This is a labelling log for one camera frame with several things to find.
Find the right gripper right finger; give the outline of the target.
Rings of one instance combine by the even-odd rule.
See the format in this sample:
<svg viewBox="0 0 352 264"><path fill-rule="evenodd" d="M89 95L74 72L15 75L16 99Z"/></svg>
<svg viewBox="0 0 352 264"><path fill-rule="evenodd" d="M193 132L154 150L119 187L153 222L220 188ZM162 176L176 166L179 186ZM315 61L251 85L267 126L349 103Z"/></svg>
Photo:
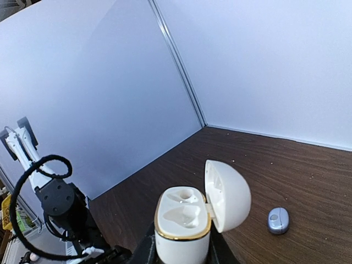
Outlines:
<svg viewBox="0 0 352 264"><path fill-rule="evenodd" d="M222 234L211 233L210 263L212 264L240 264L234 256Z"/></svg>

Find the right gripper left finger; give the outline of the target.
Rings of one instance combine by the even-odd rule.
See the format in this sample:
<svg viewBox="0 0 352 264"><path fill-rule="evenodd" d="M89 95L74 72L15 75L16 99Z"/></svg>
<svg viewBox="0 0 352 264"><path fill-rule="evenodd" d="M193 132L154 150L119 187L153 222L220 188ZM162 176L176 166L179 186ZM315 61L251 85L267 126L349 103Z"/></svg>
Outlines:
<svg viewBox="0 0 352 264"><path fill-rule="evenodd" d="M129 260L129 264L157 263L155 225L152 222Z"/></svg>

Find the cream white charging case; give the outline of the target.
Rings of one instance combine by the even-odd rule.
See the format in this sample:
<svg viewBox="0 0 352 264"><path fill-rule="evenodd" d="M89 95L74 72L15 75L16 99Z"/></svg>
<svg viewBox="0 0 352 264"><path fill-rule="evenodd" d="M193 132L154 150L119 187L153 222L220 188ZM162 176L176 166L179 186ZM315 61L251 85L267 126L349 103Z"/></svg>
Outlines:
<svg viewBox="0 0 352 264"><path fill-rule="evenodd" d="M154 225L162 263L205 263L211 227L227 232L248 217L250 188L232 166L206 160L204 186L204 193L191 186L175 186L160 196Z"/></svg>

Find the lavender earbud charging case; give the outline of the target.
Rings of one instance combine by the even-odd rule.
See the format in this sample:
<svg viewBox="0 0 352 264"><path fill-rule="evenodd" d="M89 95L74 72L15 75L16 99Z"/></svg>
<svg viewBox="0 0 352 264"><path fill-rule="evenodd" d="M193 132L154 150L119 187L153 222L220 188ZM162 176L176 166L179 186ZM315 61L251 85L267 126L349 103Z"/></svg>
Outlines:
<svg viewBox="0 0 352 264"><path fill-rule="evenodd" d="M267 217L267 227L270 233L281 235L288 231L290 217L288 211L283 207L275 207L270 210Z"/></svg>

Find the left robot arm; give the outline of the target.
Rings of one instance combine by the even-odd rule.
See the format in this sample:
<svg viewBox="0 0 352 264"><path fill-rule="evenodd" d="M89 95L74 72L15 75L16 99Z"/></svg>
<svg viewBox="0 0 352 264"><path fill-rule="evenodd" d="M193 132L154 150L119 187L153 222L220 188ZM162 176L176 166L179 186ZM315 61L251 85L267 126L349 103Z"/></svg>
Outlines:
<svg viewBox="0 0 352 264"><path fill-rule="evenodd" d="M51 261L128 263L131 251L106 242L87 207L85 195L73 183L65 181L73 173L71 162L60 155L40 157L28 119L21 118L17 125L16 129L5 126L1 131L2 144L24 169L9 204L9 218L17 238L31 253ZM32 245L22 233L17 221L17 199L27 180L40 201L47 230L61 241L71 243L73 255L45 252Z"/></svg>

